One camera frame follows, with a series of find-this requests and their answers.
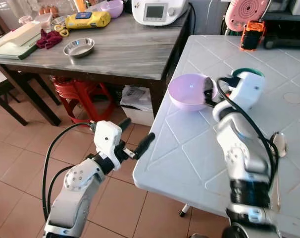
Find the purple container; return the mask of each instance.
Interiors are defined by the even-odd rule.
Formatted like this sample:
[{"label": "purple container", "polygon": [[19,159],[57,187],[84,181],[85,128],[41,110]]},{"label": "purple container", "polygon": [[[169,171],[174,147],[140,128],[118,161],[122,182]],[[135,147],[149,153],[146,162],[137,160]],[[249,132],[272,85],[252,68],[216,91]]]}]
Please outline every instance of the purple container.
[{"label": "purple container", "polygon": [[[178,108],[193,112],[200,111],[206,107],[204,96],[204,82],[208,76],[203,74],[183,74],[173,79],[169,86],[168,92],[170,99]],[[213,98],[218,90],[216,83],[213,81]]]},{"label": "purple container", "polygon": [[100,6],[102,11],[108,11],[111,18],[120,16],[124,9],[124,2],[122,0],[106,1]]}]

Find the pink fan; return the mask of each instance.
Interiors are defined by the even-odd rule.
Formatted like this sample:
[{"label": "pink fan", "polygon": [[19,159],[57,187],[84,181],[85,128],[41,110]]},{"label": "pink fan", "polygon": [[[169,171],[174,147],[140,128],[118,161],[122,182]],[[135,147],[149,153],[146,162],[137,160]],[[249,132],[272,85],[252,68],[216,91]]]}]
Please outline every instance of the pink fan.
[{"label": "pink fan", "polygon": [[248,21],[263,15],[269,0],[232,0],[225,16],[226,25],[233,31],[243,31]]}]

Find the table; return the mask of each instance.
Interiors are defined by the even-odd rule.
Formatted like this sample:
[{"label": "table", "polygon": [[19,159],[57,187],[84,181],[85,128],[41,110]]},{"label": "table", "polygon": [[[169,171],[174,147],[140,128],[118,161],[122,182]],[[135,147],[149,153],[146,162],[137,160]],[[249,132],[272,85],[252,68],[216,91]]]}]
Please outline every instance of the table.
[{"label": "table", "polygon": [[[239,46],[237,36],[190,36],[172,79],[185,73],[217,79],[242,67],[264,73],[264,92],[249,115],[267,138],[275,131],[286,135],[277,219],[284,236],[300,237],[300,50],[242,52]],[[134,169],[136,186],[226,216],[229,179],[211,112],[181,111],[166,93],[150,130],[156,139]]]},{"label": "table", "polygon": [[[132,14],[123,13],[104,28],[72,30],[58,45],[49,50],[38,49],[24,60],[0,59],[0,71],[54,125],[60,123],[59,118],[28,84],[19,80],[17,71],[148,87],[156,115],[166,89],[168,69],[189,35],[189,13],[190,9],[164,27],[141,25]],[[92,54],[82,59],[63,54],[68,42],[83,37],[95,41]]]}]

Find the red plastic stool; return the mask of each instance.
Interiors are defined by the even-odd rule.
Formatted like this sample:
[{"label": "red plastic stool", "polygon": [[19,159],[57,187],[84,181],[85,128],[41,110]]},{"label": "red plastic stool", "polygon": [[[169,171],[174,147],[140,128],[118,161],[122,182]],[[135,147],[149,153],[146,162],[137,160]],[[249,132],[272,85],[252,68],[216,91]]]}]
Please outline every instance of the red plastic stool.
[{"label": "red plastic stool", "polygon": [[[73,123],[105,120],[113,112],[115,108],[114,100],[103,83],[80,81],[57,76],[53,76],[52,78],[55,90]],[[95,95],[105,95],[110,101],[109,106],[102,114],[98,114],[91,100],[91,97]],[[82,104],[89,119],[75,118],[73,110],[78,103]]]}]

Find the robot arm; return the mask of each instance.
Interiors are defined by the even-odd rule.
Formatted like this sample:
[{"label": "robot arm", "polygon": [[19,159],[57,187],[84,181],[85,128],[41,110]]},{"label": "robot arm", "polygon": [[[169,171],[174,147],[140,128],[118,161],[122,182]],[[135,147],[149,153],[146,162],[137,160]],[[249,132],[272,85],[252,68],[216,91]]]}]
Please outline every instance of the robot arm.
[{"label": "robot arm", "polygon": [[90,154],[78,165],[72,167],[64,177],[60,194],[55,199],[44,231],[45,238],[79,238],[84,229],[91,200],[105,175],[118,170],[129,157],[139,159],[154,140],[150,133],[132,152],[120,140],[121,132],[128,127],[130,119],[120,126],[109,121],[91,124],[95,131],[94,143],[97,154]]},{"label": "robot arm", "polygon": [[[234,86],[229,99],[245,111],[260,97],[264,78],[249,72],[238,76],[225,80]],[[228,101],[213,109],[214,119],[219,122],[217,141],[224,152],[231,188],[231,203],[226,209],[231,226],[225,229],[223,238],[280,238],[274,206],[278,201],[271,201],[270,197],[271,188],[277,188],[276,184],[271,185],[272,181],[277,183],[274,179],[277,168],[271,168],[276,164],[270,161],[250,121]],[[277,142],[279,154],[285,155],[283,134],[276,133],[271,138],[271,145]]]}]

